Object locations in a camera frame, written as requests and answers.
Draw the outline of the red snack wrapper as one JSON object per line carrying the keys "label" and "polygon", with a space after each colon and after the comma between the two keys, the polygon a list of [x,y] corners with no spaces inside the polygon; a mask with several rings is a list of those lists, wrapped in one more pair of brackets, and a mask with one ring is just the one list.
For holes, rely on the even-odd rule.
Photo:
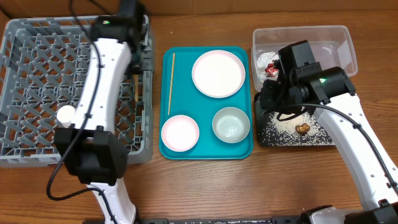
{"label": "red snack wrapper", "polygon": [[274,62],[271,62],[267,65],[267,68],[265,69],[266,77],[278,77],[279,75],[279,69],[275,65]]}

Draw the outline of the wooden chopstick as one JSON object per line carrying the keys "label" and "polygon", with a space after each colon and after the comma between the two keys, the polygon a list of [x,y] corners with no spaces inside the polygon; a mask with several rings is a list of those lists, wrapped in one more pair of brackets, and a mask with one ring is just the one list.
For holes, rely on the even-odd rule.
{"label": "wooden chopstick", "polygon": [[173,81],[174,81],[174,67],[175,67],[175,52],[172,54],[172,68],[171,68],[171,74],[170,74],[168,115],[170,115],[170,111],[171,111],[172,89],[173,89]]}
{"label": "wooden chopstick", "polygon": [[139,75],[134,74],[132,77],[134,81],[134,101],[137,102],[139,100]]}

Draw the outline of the grey-green bowl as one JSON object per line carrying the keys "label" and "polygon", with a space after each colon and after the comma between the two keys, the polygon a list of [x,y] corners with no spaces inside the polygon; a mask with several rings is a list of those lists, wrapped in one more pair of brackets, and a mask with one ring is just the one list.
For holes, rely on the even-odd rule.
{"label": "grey-green bowl", "polygon": [[212,129],[219,140],[234,144],[241,142],[249,134],[251,122],[241,109],[225,107],[214,115]]}

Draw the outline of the white cup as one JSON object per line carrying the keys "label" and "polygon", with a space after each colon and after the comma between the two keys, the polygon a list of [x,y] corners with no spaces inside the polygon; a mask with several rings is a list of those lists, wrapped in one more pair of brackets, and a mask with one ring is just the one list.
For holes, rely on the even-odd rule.
{"label": "white cup", "polygon": [[75,116],[75,107],[71,105],[62,106],[57,111],[57,120],[64,127],[69,128]]}

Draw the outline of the brown food chunk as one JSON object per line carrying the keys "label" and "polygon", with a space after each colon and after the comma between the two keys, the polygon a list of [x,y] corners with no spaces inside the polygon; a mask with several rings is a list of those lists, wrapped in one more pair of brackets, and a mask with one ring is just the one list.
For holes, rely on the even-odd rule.
{"label": "brown food chunk", "polygon": [[302,125],[297,125],[295,127],[295,131],[299,135],[306,135],[310,131],[310,126],[307,123],[303,123]]}

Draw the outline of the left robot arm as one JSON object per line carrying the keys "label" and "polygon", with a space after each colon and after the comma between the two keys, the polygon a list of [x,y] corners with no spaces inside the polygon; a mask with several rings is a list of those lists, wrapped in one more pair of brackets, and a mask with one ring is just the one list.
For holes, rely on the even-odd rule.
{"label": "left robot arm", "polygon": [[[145,7],[140,1],[121,1],[115,15],[98,16],[84,30],[91,46],[83,92],[70,124],[55,130],[54,144],[61,158],[47,183],[47,197],[66,200],[93,192],[105,223],[139,223],[123,180],[128,151],[115,135],[119,88],[126,72],[139,71]],[[86,188],[54,196],[51,186],[61,168]]]}

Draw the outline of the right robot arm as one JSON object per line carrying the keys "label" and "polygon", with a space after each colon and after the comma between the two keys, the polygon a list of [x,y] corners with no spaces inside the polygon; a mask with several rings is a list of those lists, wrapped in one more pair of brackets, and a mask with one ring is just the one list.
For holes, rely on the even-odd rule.
{"label": "right robot arm", "polygon": [[255,96],[256,116],[313,115],[349,169],[363,208],[319,206],[301,213],[297,223],[397,223],[397,166],[368,123],[346,72],[322,69],[307,40],[280,49],[276,67],[277,80],[264,81]]}

